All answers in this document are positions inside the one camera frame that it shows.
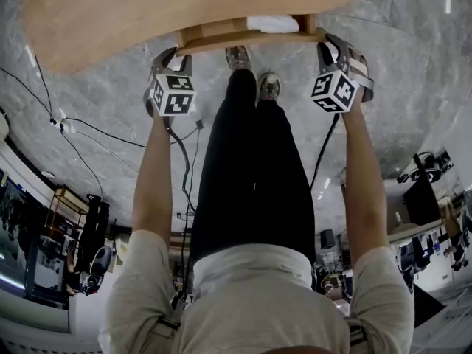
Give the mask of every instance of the grey t-shirt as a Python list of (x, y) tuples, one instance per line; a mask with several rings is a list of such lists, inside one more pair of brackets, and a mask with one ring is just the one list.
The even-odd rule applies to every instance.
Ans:
[(356, 263), (347, 319), (311, 290), (308, 259), (279, 246), (236, 246), (198, 261), (195, 300), (181, 316), (170, 306), (167, 247), (158, 235), (134, 232), (123, 266), (100, 332), (104, 353), (262, 353), (310, 345), (393, 354), (407, 353), (412, 341), (413, 298), (389, 248)]

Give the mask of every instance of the black cable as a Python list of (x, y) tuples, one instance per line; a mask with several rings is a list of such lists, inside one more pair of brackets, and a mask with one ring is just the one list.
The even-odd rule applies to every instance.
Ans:
[[(46, 93), (47, 93), (47, 98), (48, 98), (48, 101), (49, 101), (49, 107), (50, 107), (50, 109), (48, 109), (47, 106), (44, 105), (44, 103), (41, 102), (41, 100), (39, 99), (39, 97), (38, 97), (36, 94), (34, 94), (34, 93), (31, 91), (31, 89), (28, 88), (28, 87), (26, 86), (26, 84), (23, 83), (23, 81), (21, 81), (17, 76), (15, 76), (14, 74), (8, 72), (6, 69), (4, 69), (4, 68), (2, 68), (2, 67), (0, 67), (0, 70), (2, 70), (3, 72), (5, 72), (5, 73), (6, 73), (7, 75), (9, 75), (10, 77), (13, 77), (16, 81), (18, 81), (18, 82), (19, 82), (19, 83), (20, 83), (20, 84), (21, 84), (21, 85), (22, 85), (22, 86), (23, 86), (23, 87), (46, 109), (46, 111), (47, 111), (47, 113), (48, 113), (48, 115), (49, 115), (49, 120), (50, 120), (50, 122), (56, 124), (57, 122), (56, 122), (56, 120), (54, 119), (54, 117), (52, 116), (51, 96), (49, 95), (49, 89), (48, 89), (48, 87), (47, 87), (46, 81), (44, 80), (43, 72), (42, 72), (42, 70), (41, 70), (41, 66), (39, 65), (38, 59), (36, 58), (36, 54), (35, 54), (35, 59), (36, 59), (36, 63), (38, 64), (39, 73), (40, 73), (41, 79), (42, 79), (42, 81), (43, 81), (44, 88), (46, 89)], [(83, 121), (83, 120), (81, 120), (81, 119), (78, 119), (78, 118), (68, 118), (68, 117), (66, 117), (66, 118), (64, 118), (62, 121), (60, 121), (60, 123), (62, 124), (62, 123), (64, 123), (66, 120), (81, 122), (81, 123), (83, 123), (84, 125), (87, 125), (87, 126), (89, 126), (90, 128), (93, 128), (94, 130), (99, 131), (99, 132), (102, 133), (103, 135), (109, 136), (109, 137), (111, 137), (111, 138), (113, 138), (113, 139), (117, 139), (117, 140), (119, 140), (119, 141), (121, 141), (121, 142), (124, 142), (124, 143), (128, 143), (128, 144), (130, 144), (130, 145), (136, 145), (136, 146), (138, 146), (138, 147), (140, 147), (140, 148), (146, 148), (145, 145), (141, 145), (141, 144), (135, 143), (135, 142), (130, 142), (130, 141), (126, 140), (126, 139), (122, 139), (122, 138), (119, 138), (119, 137), (117, 137), (117, 136), (115, 136), (115, 135), (111, 135), (111, 134), (109, 134), (109, 133), (106, 133), (105, 131), (102, 131), (102, 130), (100, 130), (99, 128), (96, 128), (95, 126), (90, 125), (89, 123), (87, 123), (87, 122), (85, 122), (85, 121)], [(192, 136), (197, 130), (198, 130), (197, 128), (194, 128), (194, 129), (193, 129), (192, 131), (190, 131), (186, 136), (182, 137), (181, 140), (185, 140), (185, 139), (189, 138), (189, 137)], [(177, 143), (177, 141), (171, 142), (170, 145), (174, 145), (175, 143)]]
[(41, 66), (40, 66), (40, 64), (39, 64), (38, 57), (36, 56), (36, 54), (35, 54), (35, 60), (36, 60), (36, 64), (38, 64), (39, 75), (41, 76), (41, 79), (42, 79), (42, 81), (43, 81), (44, 88), (46, 89), (47, 99), (48, 99), (48, 101), (49, 101), (49, 121), (55, 125), (57, 122), (56, 122), (56, 120), (52, 117), (51, 96), (49, 95), (49, 89), (47, 88), (46, 81), (44, 80), (43, 70), (41, 69)]
[(115, 156), (116, 158), (118, 158), (123, 164), (125, 164), (126, 166), (128, 166), (131, 170), (133, 170), (134, 172), (136, 173), (139, 173), (138, 170), (134, 169), (132, 166), (130, 166), (125, 160), (123, 160), (121, 157), (119, 157), (117, 154), (115, 154), (115, 152), (113, 152), (112, 150), (108, 149), (105, 145), (103, 145), (102, 143), (100, 143), (98, 140), (96, 140), (95, 138), (92, 138), (91, 136), (85, 134), (85, 133), (81, 133), (79, 131), (75, 131), (76, 133), (80, 134), (80, 135), (84, 135), (86, 136), (87, 138), (89, 139), (92, 139), (94, 142), (96, 142), (98, 145), (101, 145), (103, 148), (105, 148), (109, 153), (111, 153), (113, 156)]
[[(198, 153), (198, 142), (200, 140), (200, 130), (198, 130), (197, 134), (197, 147), (195, 149), (195, 155), (193, 156), (193, 161), (192, 161), (192, 167), (190, 171), (190, 190), (189, 190), (189, 195), (192, 195), (192, 188), (193, 188), (193, 167), (195, 165), (195, 160), (197, 159), (197, 153)], [(184, 276), (183, 271), (184, 271), (184, 244), (185, 244), (185, 236), (187, 235), (187, 228), (188, 228), (188, 223), (189, 223), (189, 208), (190, 205), (187, 203), (187, 213), (185, 214), (185, 227), (184, 227), (184, 241), (182, 243), (182, 276)], [(187, 258), (187, 270), (185, 271), (185, 277), (182, 280), (182, 287), (184, 290), (184, 297), (187, 296), (187, 287), (188, 287), (188, 282), (189, 282), (189, 272), (190, 272), (190, 253), (189, 257)]]
[(41, 100), (39, 99), (39, 97), (36, 96), (36, 94), (34, 94), (34, 93), (31, 91), (31, 89), (28, 88), (25, 83), (23, 83), (23, 81), (21, 81), (21, 80), (20, 80), (18, 77), (16, 77), (14, 74), (10, 74), (6, 69), (4, 69), (4, 68), (2, 68), (2, 67), (0, 67), (0, 70), (2, 70), (3, 72), (5, 72), (8, 76), (13, 77), (16, 81), (18, 81), (35, 99), (38, 100), (38, 102), (46, 109), (46, 111), (47, 111), (47, 113), (48, 113), (48, 115), (49, 115), (49, 118), (51, 118), (51, 112), (48, 110), (47, 106), (44, 105), (44, 104), (41, 102)]
[(319, 151), (318, 160), (316, 160), (315, 172), (313, 173), (313, 178), (311, 179), (310, 190), (313, 189), (313, 185), (315, 184), (315, 178), (318, 174), (319, 165), (322, 162), (323, 154), (325, 153), (327, 143), (330, 141), (330, 137), (333, 134), (334, 128), (336, 127), (336, 123), (338, 123), (339, 121), (339, 117), (339, 113), (334, 114), (333, 123), (331, 123), (330, 130), (327, 132), (326, 139), (324, 140), (324, 143), (322, 145), (322, 149)]
[(82, 162), (86, 165), (86, 167), (88, 168), (88, 170), (90, 170), (90, 171), (92, 172), (92, 174), (94, 175), (95, 179), (96, 179), (97, 182), (98, 182), (98, 186), (100, 186), (100, 192), (102, 193), (103, 201), (105, 201), (105, 196), (103, 195), (103, 188), (102, 188), (102, 185), (101, 185), (100, 181), (98, 180), (98, 177), (97, 177), (97, 175), (95, 174), (95, 172), (87, 165), (86, 161), (85, 161), (85, 160), (83, 159), (83, 157), (80, 155), (79, 151), (78, 151), (77, 148), (72, 144), (72, 142), (66, 138), (66, 136), (64, 135), (64, 132), (63, 132), (62, 129), (60, 130), (60, 134), (63, 136), (63, 138), (64, 138), (65, 140), (67, 140), (67, 142), (72, 146), (72, 148), (74, 148), (75, 152), (77, 152), (77, 155), (80, 157), (80, 160), (82, 160)]
[(171, 135), (175, 139), (178, 146), (182, 150), (182, 155), (184, 156), (184, 161), (185, 161), (185, 173), (184, 173), (184, 180), (182, 182), (182, 191), (184, 192), (185, 196), (187, 197), (187, 202), (190, 205), (190, 209), (193, 212), (196, 212), (195, 207), (192, 205), (192, 201), (190, 200), (190, 195), (187, 192), (187, 177), (188, 177), (189, 171), (190, 171), (189, 156), (187, 155), (187, 151), (185, 150), (184, 143), (180, 140), (180, 138), (176, 135), (176, 133), (174, 133), (174, 131), (172, 130), (172, 128), (168, 124), (166, 124), (166, 129), (169, 132), (169, 135)]
[[(194, 129), (193, 129), (192, 131), (190, 131), (186, 136), (182, 137), (182, 138), (181, 138), (181, 141), (184, 141), (185, 139), (190, 138), (190, 137), (193, 135), (193, 133), (195, 133), (197, 130), (198, 130), (198, 128), (194, 128)], [(171, 142), (170, 145), (174, 145), (175, 143), (177, 143), (177, 141)]]
[(66, 120), (81, 122), (81, 123), (83, 123), (84, 125), (87, 125), (87, 126), (89, 126), (90, 128), (93, 128), (94, 130), (97, 130), (98, 132), (102, 133), (103, 135), (109, 136), (109, 137), (111, 137), (111, 138), (113, 138), (113, 139), (118, 139), (119, 141), (124, 142), (124, 143), (128, 143), (129, 145), (137, 145), (138, 147), (146, 148), (145, 145), (141, 145), (141, 144), (135, 143), (135, 142), (130, 142), (129, 140), (119, 138), (118, 136), (111, 135), (110, 133), (106, 133), (105, 131), (102, 131), (102, 130), (100, 130), (99, 128), (96, 128), (95, 126), (92, 126), (92, 125), (90, 125), (89, 123), (87, 123), (87, 122), (85, 122), (85, 121), (82, 121), (81, 119), (78, 119), (78, 118), (68, 118), (68, 117), (66, 117), (66, 118), (64, 118), (63, 120), (61, 120), (60, 123), (63, 124), (64, 121), (66, 121)]
[(188, 218), (191, 218), (191, 217), (194, 217), (194, 215), (192, 215), (192, 213), (190, 212), (189, 214), (182, 214), (180, 212), (177, 213), (177, 219), (179, 219), (180, 221), (185, 221), (186, 219)]

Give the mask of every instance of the leg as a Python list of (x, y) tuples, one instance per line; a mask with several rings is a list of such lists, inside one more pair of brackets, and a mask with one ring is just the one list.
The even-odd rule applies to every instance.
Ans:
[[(263, 89), (264, 82), (260, 95), (267, 98)], [(310, 187), (285, 113), (274, 100), (277, 96), (269, 97), (272, 100), (259, 101), (256, 113), (259, 241), (296, 250), (313, 263), (315, 218)]]
[(100, 212), (98, 213), (97, 230), (95, 231), (94, 237), (94, 249), (92, 251), (94, 256), (98, 250), (105, 245), (106, 227), (108, 226), (108, 219), (110, 217), (109, 211), (110, 205), (102, 203), (100, 206)]
[(256, 93), (252, 72), (234, 71), (206, 149), (192, 227), (194, 260), (246, 243), (251, 232)]
[(94, 258), (94, 239), (96, 236), (98, 222), (98, 208), (100, 197), (92, 195), (89, 197), (88, 214), (86, 223), (83, 225), (82, 235), (79, 239), (79, 255), (77, 256), (76, 271), (88, 270), (90, 261)]

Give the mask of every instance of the sneaker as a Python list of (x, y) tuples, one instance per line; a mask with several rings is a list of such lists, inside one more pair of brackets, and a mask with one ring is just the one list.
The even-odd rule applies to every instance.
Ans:
[(277, 101), (280, 93), (279, 77), (273, 72), (266, 72), (259, 78), (259, 100)]
[(88, 202), (89, 203), (99, 203), (100, 202), (100, 199), (101, 197), (99, 197), (98, 195), (94, 195), (94, 194), (87, 194), (87, 199), (88, 199)]
[(249, 54), (244, 46), (227, 47), (226, 61), (232, 71), (237, 69), (251, 69)]

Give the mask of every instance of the marble floor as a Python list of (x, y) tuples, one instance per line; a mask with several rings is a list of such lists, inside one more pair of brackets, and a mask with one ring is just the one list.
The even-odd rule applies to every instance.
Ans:
[[(18, 20), (20, 3), (21, 0), (0, 0), (0, 66), (18, 75), (46, 102), (37, 69), (32, 67), (25, 50), (27, 39)], [(319, 26), (350, 41), (368, 61), (375, 79), (375, 100), (365, 104), (364, 109), (384, 178), (395, 178), (421, 147), (440, 147), (441, 138), (459, 107), (470, 103), (471, 12), (472, 0), (355, 0), (319, 16)], [(142, 104), (142, 94), (147, 87), (151, 61), (172, 45), (170, 37), (147, 41), (74, 76), (44, 70), (53, 114), (81, 118), (113, 135), (145, 144), (151, 120)], [(307, 177), (311, 178), (332, 119), (304, 99), (306, 86), (317, 73), (316, 47), (265, 45), (253, 46), (250, 51), (257, 73), (271, 69), (282, 78), (280, 105), (291, 123)], [(198, 108), (205, 126), (195, 163), (192, 199), (196, 203), (212, 121), (230, 76), (223, 51), (194, 56), (194, 75), (199, 87)], [(0, 74), (0, 106), (10, 120), (12, 140), (40, 170), (53, 173), (57, 183), (67, 184), (81, 195), (100, 194), (94, 176), (58, 129), (49, 124), (44, 108), (4, 74)], [(125, 163), (84, 135), (66, 134), (97, 174), (111, 205), (111, 218), (131, 224), (136, 170), (143, 150), (103, 136), (79, 122), (73, 126), (124, 160)], [(194, 127), (190, 118), (177, 119), (174, 125), (180, 136)], [(316, 231), (344, 230), (339, 185), (345, 166), (345, 144), (344, 127), (338, 125), (313, 189)], [(185, 145), (193, 157), (196, 135), (189, 137)], [(179, 191), (183, 175), (182, 155), (178, 146), (173, 145), (173, 230), (176, 231), (184, 225), (176, 218), (176, 213), (183, 212), (186, 206), (185, 197)], [(327, 178), (331, 181), (325, 189)]]

